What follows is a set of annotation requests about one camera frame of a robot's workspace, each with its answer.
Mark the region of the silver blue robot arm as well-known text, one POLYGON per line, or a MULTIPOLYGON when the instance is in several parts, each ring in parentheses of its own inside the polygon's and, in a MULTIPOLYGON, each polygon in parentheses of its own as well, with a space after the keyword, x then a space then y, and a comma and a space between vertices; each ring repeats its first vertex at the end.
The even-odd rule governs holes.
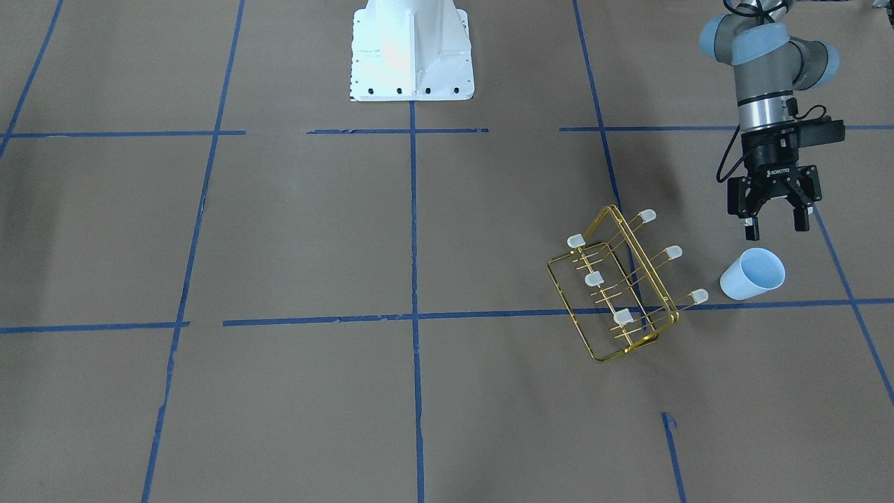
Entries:
POLYGON ((830 82, 840 66, 833 45, 807 41, 789 33, 782 18, 792 1, 726 1, 725 13, 703 27, 703 54, 731 67, 738 123, 733 140, 740 141, 735 168, 718 168, 715 178, 727 189, 727 211, 745 227, 747 241, 760 238, 758 214, 770 201, 791 204, 797 232, 809 230, 809 217, 823 198, 817 167, 803 166, 804 147, 840 143, 846 127, 820 106, 820 115, 801 112, 796 92, 830 82))

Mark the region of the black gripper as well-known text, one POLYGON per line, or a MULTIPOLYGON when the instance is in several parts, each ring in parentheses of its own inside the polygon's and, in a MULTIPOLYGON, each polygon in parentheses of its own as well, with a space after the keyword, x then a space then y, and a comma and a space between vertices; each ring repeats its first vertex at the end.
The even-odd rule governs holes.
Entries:
POLYGON ((815 165, 801 166, 796 124, 776 125, 746 133, 742 156, 731 171, 743 165, 746 175, 726 175, 726 212, 744 220, 745 238, 759 240, 758 214, 776 198, 793 208, 796 232, 810 230, 809 216, 819 201, 819 172, 815 165))

